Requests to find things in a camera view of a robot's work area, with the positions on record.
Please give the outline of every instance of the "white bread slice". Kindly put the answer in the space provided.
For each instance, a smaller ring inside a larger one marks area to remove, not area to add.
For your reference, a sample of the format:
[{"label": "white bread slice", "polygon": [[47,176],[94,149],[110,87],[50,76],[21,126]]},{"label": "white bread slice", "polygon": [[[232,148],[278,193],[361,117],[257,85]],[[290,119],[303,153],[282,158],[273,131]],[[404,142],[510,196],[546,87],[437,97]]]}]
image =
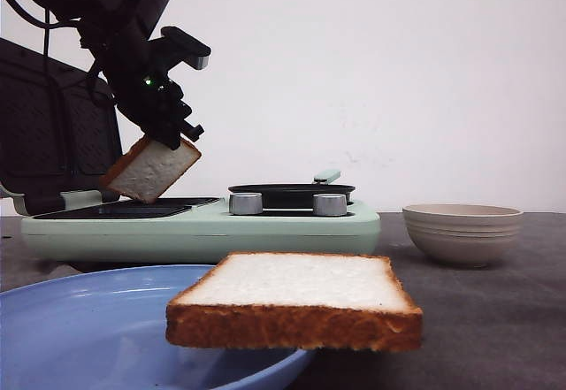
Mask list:
[{"label": "white bread slice", "polygon": [[154,203],[201,155],[193,144],[183,138],[180,146],[171,150],[161,142],[143,136],[118,159],[100,183],[121,195]]},{"label": "white bread slice", "polygon": [[403,351],[420,347],[423,311],[388,257],[232,253],[166,316],[180,346]]}]

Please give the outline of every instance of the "plate rim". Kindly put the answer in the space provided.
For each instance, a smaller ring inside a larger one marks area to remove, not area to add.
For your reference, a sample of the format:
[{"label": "plate rim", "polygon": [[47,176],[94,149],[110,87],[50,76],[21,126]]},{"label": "plate rim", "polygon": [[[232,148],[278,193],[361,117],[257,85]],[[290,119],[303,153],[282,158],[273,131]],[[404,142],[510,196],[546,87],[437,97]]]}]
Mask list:
[{"label": "plate rim", "polygon": [[[155,264],[155,265],[147,265],[147,266],[133,266],[129,268],[124,267],[117,269],[108,269],[103,271],[78,273],[76,275],[69,275],[66,277],[46,279],[44,281],[39,281],[33,284],[28,284],[26,286],[17,287],[0,292],[0,305],[2,303],[2,299],[4,299],[5,297],[14,296],[14,295],[17,296],[19,293],[25,293],[26,291],[29,290],[35,290],[38,287],[39,288],[50,287],[57,285],[59,283],[65,283],[67,281],[81,280],[100,275],[120,274],[129,271],[146,271],[146,270],[161,270],[161,269],[177,269],[177,270],[202,269],[203,271],[208,271],[214,266],[215,266],[214,264]],[[247,386],[253,386],[256,383],[260,383],[263,379],[269,378],[271,375],[277,373],[277,371],[283,370],[287,366],[292,365],[296,362],[303,361],[305,362],[305,366],[308,365],[312,357],[317,352],[316,350],[306,350],[303,348],[290,348],[290,349],[293,350],[293,352],[290,355],[285,356],[283,359],[274,363],[273,365],[270,365],[267,368],[263,368],[260,371],[254,372],[253,374],[250,374],[247,377],[238,379],[237,381],[232,381],[230,383],[223,384],[222,386],[213,387],[211,390],[229,390],[229,389],[246,388]]]}]

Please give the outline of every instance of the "blue plate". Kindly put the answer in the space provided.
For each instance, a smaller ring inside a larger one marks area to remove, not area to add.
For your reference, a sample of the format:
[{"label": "blue plate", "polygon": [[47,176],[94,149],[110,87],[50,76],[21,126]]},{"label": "blue plate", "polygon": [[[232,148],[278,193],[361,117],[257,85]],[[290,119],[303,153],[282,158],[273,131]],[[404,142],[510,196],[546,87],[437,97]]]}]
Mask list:
[{"label": "blue plate", "polygon": [[54,279],[0,294],[3,389],[278,389],[314,352],[181,348],[165,305],[210,269],[148,266]]}]

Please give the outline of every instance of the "open lid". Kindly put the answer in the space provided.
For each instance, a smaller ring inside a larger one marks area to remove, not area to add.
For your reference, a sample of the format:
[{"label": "open lid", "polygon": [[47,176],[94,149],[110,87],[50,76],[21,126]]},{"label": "open lid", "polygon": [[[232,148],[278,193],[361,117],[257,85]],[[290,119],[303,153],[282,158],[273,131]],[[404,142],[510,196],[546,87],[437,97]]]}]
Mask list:
[{"label": "open lid", "polygon": [[[63,192],[100,190],[98,179],[122,155],[110,87],[0,38],[0,186],[23,196],[27,214],[64,210]],[[104,202],[118,200],[101,191]]]}]

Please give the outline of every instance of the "black cable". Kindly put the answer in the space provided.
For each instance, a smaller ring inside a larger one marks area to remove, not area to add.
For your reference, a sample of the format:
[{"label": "black cable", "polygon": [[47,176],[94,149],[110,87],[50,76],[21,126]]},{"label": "black cable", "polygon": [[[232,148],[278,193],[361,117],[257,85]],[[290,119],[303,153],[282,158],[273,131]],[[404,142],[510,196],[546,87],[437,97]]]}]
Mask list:
[{"label": "black cable", "polygon": [[45,24],[48,27],[43,29],[43,73],[46,78],[50,76],[50,11],[45,9]]},{"label": "black cable", "polygon": [[6,3],[10,5],[10,7],[18,13],[18,15],[28,23],[36,27],[40,27],[41,29],[58,29],[60,27],[77,27],[79,22],[77,20],[66,20],[66,21],[59,21],[58,23],[43,23],[42,21],[36,19],[34,16],[29,14],[26,10],[24,10],[16,0],[6,0]]}]

